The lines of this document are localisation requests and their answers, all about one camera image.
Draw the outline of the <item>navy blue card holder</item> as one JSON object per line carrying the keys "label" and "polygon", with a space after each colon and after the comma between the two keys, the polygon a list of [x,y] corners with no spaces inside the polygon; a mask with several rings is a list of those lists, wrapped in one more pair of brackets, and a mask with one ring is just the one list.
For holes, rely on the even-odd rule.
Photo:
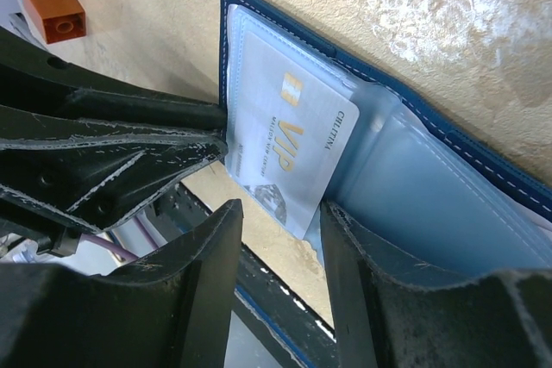
{"label": "navy blue card holder", "polygon": [[221,0],[220,100],[244,28],[284,36],[339,72],[360,114],[307,240],[324,262],[320,208],[464,277],[551,266],[551,189],[433,109],[413,89],[346,53],[264,0]]}

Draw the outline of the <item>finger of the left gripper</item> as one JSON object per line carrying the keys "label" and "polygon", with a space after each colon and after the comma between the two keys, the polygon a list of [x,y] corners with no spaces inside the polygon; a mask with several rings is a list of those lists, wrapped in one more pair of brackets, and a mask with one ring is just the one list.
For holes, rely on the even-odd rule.
{"label": "finger of the left gripper", "polygon": [[1,218],[27,231],[100,233],[228,151],[195,128],[1,108]]}
{"label": "finger of the left gripper", "polygon": [[1,29],[1,104],[67,119],[220,129],[214,103],[148,90],[65,62]]}

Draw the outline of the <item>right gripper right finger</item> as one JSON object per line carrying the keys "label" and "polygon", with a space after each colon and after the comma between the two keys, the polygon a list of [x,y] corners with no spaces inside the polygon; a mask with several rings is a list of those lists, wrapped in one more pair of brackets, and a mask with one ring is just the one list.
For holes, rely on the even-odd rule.
{"label": "right gripper right finger", "polygon": [[551,273],[444,270],[364,228],[335,203],[321,239],[343,367],[548,367]]}

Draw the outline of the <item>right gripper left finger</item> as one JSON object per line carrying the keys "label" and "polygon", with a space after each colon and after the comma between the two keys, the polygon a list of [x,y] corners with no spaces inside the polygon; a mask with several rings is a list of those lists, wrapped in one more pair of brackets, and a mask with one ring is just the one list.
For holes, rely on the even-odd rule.
{"label": "right gripper left finger", "polygon": [[2,265],[2,366],[222,366],[241,238],[234,199],[107,276]]}

